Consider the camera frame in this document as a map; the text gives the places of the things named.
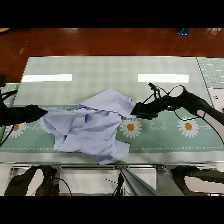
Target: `white flower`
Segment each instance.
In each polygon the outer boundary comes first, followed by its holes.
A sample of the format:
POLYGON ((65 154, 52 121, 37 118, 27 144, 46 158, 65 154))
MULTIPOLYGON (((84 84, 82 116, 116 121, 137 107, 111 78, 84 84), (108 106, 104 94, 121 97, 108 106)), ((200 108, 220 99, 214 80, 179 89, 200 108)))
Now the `white flower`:
POLYGON ((177 127, 179 127, 179 131, 182 131, 182 135, 185 135, 185 137, 194 138, 199 133, 199 127, 195 120, 187 120, 189 118, 182 117, 182 120, 178 122, 177 127))
POLYGON ((137 119, 123 120, 120 130, 127 138, 135 138, 141 134, 142 125, 137 119))
MULTIPOLYGON (((23 131, 26 130, 26 124, 15 124, 12 133, 9 135, 10 138, 17 138, 21 134, 23 134, 23 131)), ((12 129, 11 126, 6 127, 6 132, 9 133, 12 129)))

